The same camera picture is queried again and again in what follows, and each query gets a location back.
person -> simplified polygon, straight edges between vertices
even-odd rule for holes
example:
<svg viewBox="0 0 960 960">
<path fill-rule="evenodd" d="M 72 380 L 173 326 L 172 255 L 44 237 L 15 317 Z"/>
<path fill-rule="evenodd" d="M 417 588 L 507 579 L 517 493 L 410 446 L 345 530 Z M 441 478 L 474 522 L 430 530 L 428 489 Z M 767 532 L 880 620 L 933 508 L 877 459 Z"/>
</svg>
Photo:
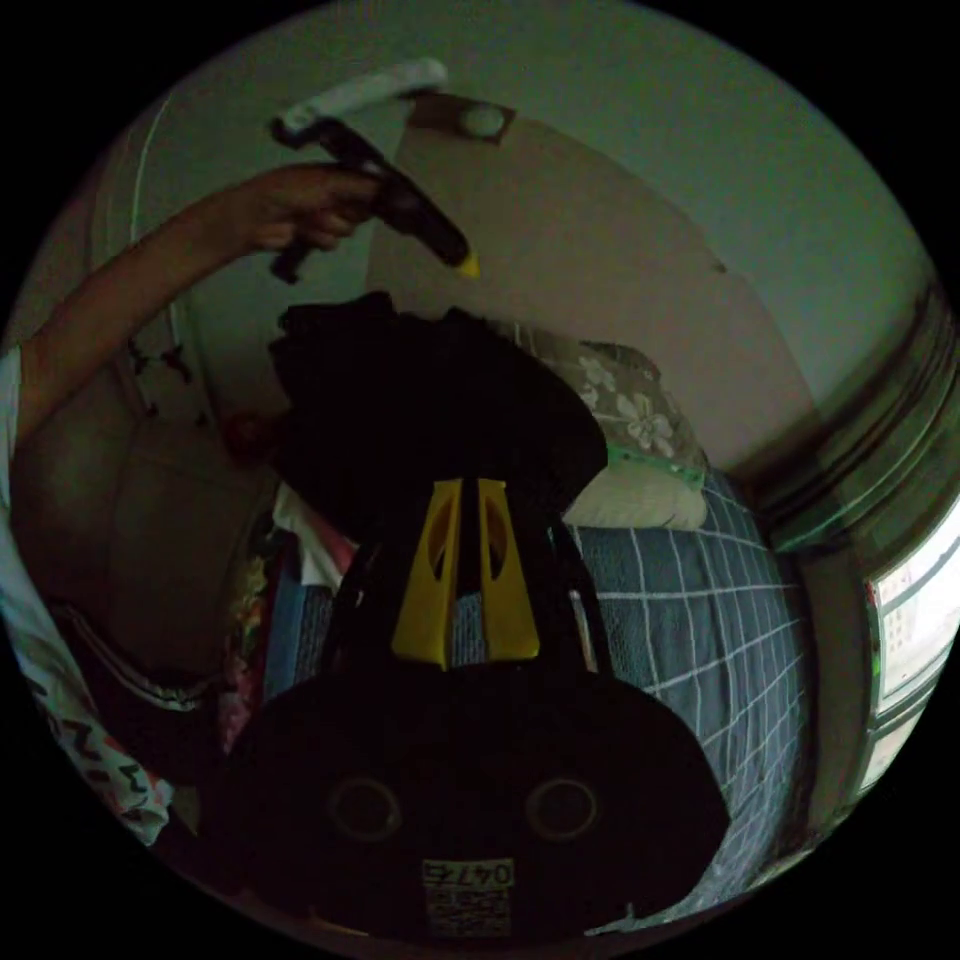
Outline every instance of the person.
<svg viewBox="0 0 960 960">
<path fill-rule="evenodd" d="M 209 698 L 203 683 L 190 688 L 145 676 L 119 648 L 105 644 L 82 613 L 41 598 L 10 527 L 13 459 L 178 295 L 242 257 L 282 250 L 295 239 L 335 250 L 370 218 L 378 189 L 372 177 L 300 164 L 207 196 L 89 276 L 35 336 L 0 358 L 0 615 L 52 735 L 101 800 L 154 849 L 174 835 L 166 830 L 169 771 L 188 777 L 196 770 L 186 771 L 189 757 L 163 755 L 143 718 L 162 706 L 174 726 L 189 723 Z M 111 711 L 125 718 L 137 749 L 117 737 Z M 194 767 L 204 759 L 196 753 Z"/>
</svg>

white shirt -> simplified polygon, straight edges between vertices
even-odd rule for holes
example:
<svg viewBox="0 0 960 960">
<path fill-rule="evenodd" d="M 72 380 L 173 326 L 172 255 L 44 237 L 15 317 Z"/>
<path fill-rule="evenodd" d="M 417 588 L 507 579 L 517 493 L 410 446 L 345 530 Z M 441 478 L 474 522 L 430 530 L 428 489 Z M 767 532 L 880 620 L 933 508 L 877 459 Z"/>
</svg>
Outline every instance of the white shirt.
<svg viewBox="0 0 960 960">
<path fill-rule="evenodd" d="M 169 820 L 173 788 L 140 767 L 101 725 L 80 668 L 40 599 L 10 529 L 20 377 L 20 348 L 15 347 L 0 357 L 0 616 L 20 670 L 60 747 L 100 799 L 149 845 Z M 131 765 L 139 768 L 134 776 L 141 791 L 148 787 L 146 794 L 132 789 Z"/>
</svg>

dark clothing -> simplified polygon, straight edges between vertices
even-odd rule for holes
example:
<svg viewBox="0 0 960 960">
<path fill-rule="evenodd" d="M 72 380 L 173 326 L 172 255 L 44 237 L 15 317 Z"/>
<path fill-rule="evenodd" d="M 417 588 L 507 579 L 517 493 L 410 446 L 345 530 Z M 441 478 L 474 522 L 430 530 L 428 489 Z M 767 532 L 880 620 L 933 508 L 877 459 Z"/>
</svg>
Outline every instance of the dark clothing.
<svg viewBox="0 0 960 960">
<path fill-rule="evenodd" d="M 504 480 L 562 516 L 607 464 L 580 397 L 462 310 L 431 322 L 372 293 L 292 307 L 280 326 L 270 351 L 292 410 L 274 466 L 352 540 L 460 477 Z"/>
</svg>

white wall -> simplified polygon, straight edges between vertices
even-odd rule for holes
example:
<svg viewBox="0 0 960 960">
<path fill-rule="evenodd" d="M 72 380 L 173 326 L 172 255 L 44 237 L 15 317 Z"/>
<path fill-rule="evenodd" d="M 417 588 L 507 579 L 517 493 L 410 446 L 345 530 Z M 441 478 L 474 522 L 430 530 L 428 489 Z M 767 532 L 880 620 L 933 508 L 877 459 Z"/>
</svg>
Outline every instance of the white wall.
<svg viewBox="0 0 960 960">
<path fill-rule="evenodd" d="M 447 64 L 455 92 L 510 104 L 580 139 L 683 209 L 759 293 L 824 407 L 905 329 L 927 257 L 857 150 L 764 68 L 616 0 L 367 0 L 254 37 L 177 89 L 147 157 L 141 227 L 288 162 L 263 132 L 282 106 L 425 54 Z M 390 153 L 403 109 L 354 122 Z M 292 298 L 256 261 L 193 292 L 203 343 L 232 390 L 266 389 L 251 351 L 291 299 L 361 292 L 367 249 L 364 237 L 317 258 Z"/>
</svg>

barcode sticker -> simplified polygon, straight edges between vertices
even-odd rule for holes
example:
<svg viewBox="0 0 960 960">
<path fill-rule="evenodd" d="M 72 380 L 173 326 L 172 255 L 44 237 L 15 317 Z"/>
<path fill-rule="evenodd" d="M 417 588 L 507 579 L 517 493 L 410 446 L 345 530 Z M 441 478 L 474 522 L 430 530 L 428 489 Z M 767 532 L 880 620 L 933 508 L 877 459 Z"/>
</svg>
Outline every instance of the barcode sticker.
<svg viewBox="0 0 960 960">
<path fill-rule="evenodd" d="M 427 917 L 437 937 L 510 936 L 513 860 L 424 860 Z"/>
</svg>

